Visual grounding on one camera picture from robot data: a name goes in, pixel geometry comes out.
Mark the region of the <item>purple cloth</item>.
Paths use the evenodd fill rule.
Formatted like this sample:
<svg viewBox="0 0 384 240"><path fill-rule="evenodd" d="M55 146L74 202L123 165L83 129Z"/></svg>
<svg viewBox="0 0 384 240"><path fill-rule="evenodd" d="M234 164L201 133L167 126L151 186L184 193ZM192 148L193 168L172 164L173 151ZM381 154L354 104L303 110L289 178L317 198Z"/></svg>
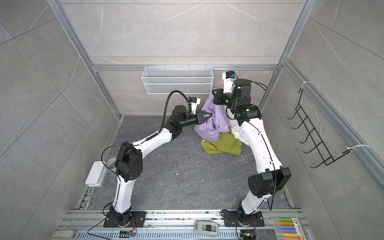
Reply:
<svg viewBox="0 0 384 240"><path fill-rule="evenodd" d="M214 142L220 137L220 133L230 131L230 119L227 117L223 105L214 104L214 96L210 94L202 108L203 112L211 113L212 116L203 124L195 125L195 132L204 140Z"/></svg>

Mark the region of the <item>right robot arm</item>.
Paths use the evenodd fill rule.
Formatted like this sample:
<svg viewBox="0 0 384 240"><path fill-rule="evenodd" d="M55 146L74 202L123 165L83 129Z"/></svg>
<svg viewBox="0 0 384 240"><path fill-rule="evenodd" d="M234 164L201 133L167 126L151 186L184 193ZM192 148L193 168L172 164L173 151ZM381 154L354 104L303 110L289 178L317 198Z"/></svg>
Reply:
<svg viewBox="0 0 384 240"><path fill-rule="evenodd" d="M264 202L273 205L274 196L288 182L292 173L283 167L273 151L264 128L261 111L251 103L252 81L230 77L224 87L212 91L214 104L227 107L226 112L245 133L254 154L256 175L248 178L249 192L237 208L237 219L243 226L256 225Z"/></svg>

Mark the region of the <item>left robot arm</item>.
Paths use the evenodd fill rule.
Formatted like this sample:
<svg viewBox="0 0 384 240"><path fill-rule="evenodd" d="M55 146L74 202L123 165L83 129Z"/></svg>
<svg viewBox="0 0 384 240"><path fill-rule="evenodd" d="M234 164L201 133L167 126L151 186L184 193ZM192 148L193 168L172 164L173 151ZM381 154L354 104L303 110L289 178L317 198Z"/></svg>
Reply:
<svg viewBox="0 0 384 240"><path fill-rule="evenodd" d="M171 142L182 132L183 127L201 125L213 116L208 112L188 113L183 105L176 106L159 132L134 143L124 142L119 145L115 161L117 190L110 205L107 220L112 220L118 227L126 227L132 221L131 198L136 179L143 172L144 158L158 147Z"/></svg>

